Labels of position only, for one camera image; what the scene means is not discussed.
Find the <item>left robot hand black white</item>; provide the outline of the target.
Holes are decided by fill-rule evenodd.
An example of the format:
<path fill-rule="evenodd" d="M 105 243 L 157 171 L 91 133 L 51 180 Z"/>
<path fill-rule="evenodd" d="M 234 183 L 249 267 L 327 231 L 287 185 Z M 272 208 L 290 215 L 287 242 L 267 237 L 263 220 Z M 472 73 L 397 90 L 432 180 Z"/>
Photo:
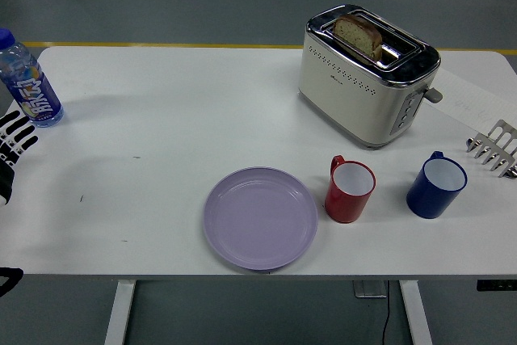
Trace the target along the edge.
<path fill-rule="evenodd" d="M 32 147 L 38 136 L 35 126 L 20 111 L 11 111 L 1 117 L 1 206 L 11 199 L 15 179 L 14 166 L 20 156 Z"/>

